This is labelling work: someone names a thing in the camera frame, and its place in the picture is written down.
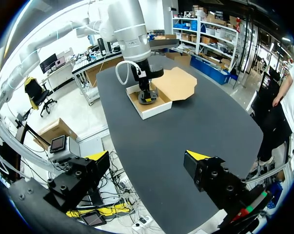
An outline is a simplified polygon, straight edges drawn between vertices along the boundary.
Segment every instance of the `black pants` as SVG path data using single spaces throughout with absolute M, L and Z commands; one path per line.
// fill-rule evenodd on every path
M 283 144 L 292 134 L 280 103 L 267 115 L 261 129 L 264 137 L 257 158 L 266 162 L 272 157 L 272 150 Z

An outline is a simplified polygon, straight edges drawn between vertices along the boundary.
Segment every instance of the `power strip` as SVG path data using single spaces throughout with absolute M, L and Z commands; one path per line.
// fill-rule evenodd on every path
M 141 221 L 138 221 L 138 222 L 136 222 L 136 223 L 132 226 L 132 228 L 133 228 L 136 232 L 139 231 L 140 229 L 146 227 L 147 225 L 149 225 L 149 224 L 153 221 L 153 219 L 152 219 L 149 215 L 147 215 L 147 216 L 145 216 L 145 217 L 142 217 L 142 218 L 143 218 L 144 220 L 146 220 L 145 223 L 142 223 Z
M 124 176 L 119 183 L 123 183 L 127 188 L 130 188 L 131 186 L 129 186 L 129 184 L 131 183 L 128 176 Z

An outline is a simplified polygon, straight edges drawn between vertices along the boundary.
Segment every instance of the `shelf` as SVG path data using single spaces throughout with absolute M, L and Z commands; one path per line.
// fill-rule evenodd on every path
M 173 18 L 174 20 L 197 20 L 197 18 Z
M 192 45 L 196 45 L 196 43 L 192 42 L 192 41 L 188 41 L 188 40 L 183 40 L 183 39 L 179 39 L 180 41 L 186 42 L 186 43 L 190 43 Z
M 236 33 L 236 30 L 233 29 L 233 28 L 228 28 L 224 25 L 221 25 L 221 24 L 217 24 L 217 23 L 210 23 L 210 22 L 206 22 L 206 21 L 201 21 L 201 23 L 204 23 L 204 24 L 209 24 L 209 25 L 213 25 L 213 26 L 216 26 L 216 27 L 220 27 L 220 28 L 224 28 L 224 29 L 227 29 L 227 30 L 230 30 L 230 31 L 233 31 Z
M 226 42 L 226 43 L 229 43 L 229 44 L 231 44 L 231 45 L 235 45 L 232 41 L 226 40 L 226 39 L 224 39 L 224 38 L 217 37 L 217 36 L 215 36 L 215 35 L 210 35 L 210 34 L 203 33 L 203 32 L 200 32 L 200 34 L 202 34 L 202 35 L 206 35 L 206 36 L 209 36 L 209 37 L 213 37 L 213 38 L 216 38 L 216 39 L 218 39 L 218 40 L 222 40 L 222 41 L 224 41 L 224 42 Z
M 196 33 L 195 30 L 191 30 L 191 29 L 184 29 L 184 28 L 173 28 L 173 29 Z
M 216 48 L 214 48 L 214 47 L 212 47 L 212 46 L 209 46 L 209 45 L 207 45 L 207 44 L 205 44 L 205 43 L 202 43 L 202 42 L 201 42 L 200 45 L 205 46 L 205 47 L 207 47 L 207 48 L 209 48 L 209 49 L 211 49 L 211 50 L 217 51 L 217 52 L 221 53 L 222 55 L 225 55 L 225 56 L 227 56 L 227 57 L 229 57 L 229 58 L 232 58 L 231 55 L 225 54 L 225 53 L 222 52 L 221 50 L 218 50 L 218 49 L 216 49 Z

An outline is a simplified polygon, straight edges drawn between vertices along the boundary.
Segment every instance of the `ceiling light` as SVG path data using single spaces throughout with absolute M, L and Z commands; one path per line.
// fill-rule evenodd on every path
M 269 49 L 269 51 L 272 51 L 272 50 L 273 50 L 273 48 L 274 48 L 274 43 L 272 43 L 272 45 L 270 46 L 270 49 Z
M 286 40 L 286 41 L 291 41 L 290 39 L 288 39 L 288 38 L 282 38 L 283 40 Z

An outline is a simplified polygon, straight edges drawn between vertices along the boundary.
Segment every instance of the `small screen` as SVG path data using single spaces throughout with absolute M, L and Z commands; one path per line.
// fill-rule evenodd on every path
M 100 219 L 100 216 L 98 216 L 98 214 L 93 214 L 87 217 L 83 217 L 85 223 L 87 223 L 87 225 L 89 226 L 97 226 L 100 224 L 103 224 L 102 220 Z
M 53 140 L 53 142 L 51 144 L 51 149 L 56 150 L 58 148 L 61 148 L 63 146 L 63 140 L 64 140 L 63 137 L 56 139 L 56 140 Z

